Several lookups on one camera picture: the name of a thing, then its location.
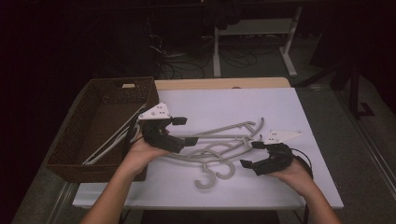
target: hand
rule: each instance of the hand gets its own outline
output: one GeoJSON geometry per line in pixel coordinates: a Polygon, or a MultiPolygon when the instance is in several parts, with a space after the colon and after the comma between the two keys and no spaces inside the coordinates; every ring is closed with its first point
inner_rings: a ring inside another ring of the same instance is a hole
{"type": "Polygon", "coordinates": [[[122,161],[119,170],[128,175],[136,176],[155,158],[169,154],[169,151],[152,147],[143,138],[137,140],[130,148],[129,152],[122,161]]]}
{"type": "Polygon", "coordinates": [[[303,197],[317,188],[309,173],[295,159],[285,170],[271,173],[269,176],[279,178],[303,197]]]}

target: dark background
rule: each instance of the dark background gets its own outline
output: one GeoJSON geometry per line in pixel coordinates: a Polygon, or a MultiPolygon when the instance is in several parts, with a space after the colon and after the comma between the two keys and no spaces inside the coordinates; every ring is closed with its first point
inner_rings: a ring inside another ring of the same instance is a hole
{"type": "MultiPolygon", "coordinates": [[[[393,4],[380,2],[308,6],[298,31],[323,34],[313,64],[327,67],[346,55],[356,59],[361,73],[396,111],[394,11],[393,4]]],[[[158,76],[149,33],[165,40],[199,39],[213,30],[201,24],[202,17],[202,8],[107,14],[81,12],[65,1],[1,2],[0,199],[7,205],[1,209],[2,223],[12,220],[68,108],[88,80],[158,76]]]]}

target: person's right hand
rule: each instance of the person's right hand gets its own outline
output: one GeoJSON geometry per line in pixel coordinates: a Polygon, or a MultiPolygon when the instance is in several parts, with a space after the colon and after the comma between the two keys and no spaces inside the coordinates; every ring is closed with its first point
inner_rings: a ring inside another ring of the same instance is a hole
{"type": "Polygon", "coordinates": [[[303,197],[317,188],[309,173],[295,159],[285,170],[271,173],[269,176],[279,178],[303,197]]]}

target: wicker basket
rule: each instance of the wicker basket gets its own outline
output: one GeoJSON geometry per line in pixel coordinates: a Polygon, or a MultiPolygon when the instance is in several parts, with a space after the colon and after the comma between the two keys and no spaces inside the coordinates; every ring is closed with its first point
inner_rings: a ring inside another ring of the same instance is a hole
{"type": "MultiPolygon", "coordinates": [[[[82,163],[141,105],[158,104],[158,92],[152,77],[134,77],[93,79],[81,94],[47,167],[67,182],[107,182],[123,159],[123,142],[96,164],[82,163]]],[[[145,178],[146,169],[135,180],[145,178]]]]}

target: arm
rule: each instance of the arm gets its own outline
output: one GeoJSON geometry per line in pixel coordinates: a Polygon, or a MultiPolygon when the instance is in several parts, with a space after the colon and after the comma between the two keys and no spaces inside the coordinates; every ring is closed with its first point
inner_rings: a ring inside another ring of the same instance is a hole
{"type": "Polygon", "coordinates": [[[150,161],[168,153],[150,146],[143,139],[138,140],[80,223],[118,223],[134,177],[142,172],[150,161]]]}
{"type": "Polygon", "coordinates": [[[314,223],[341,223],[317,184],[297,160],[293,160],[286,170],[270,176],[279,178],[304,197],[314,223]]]}

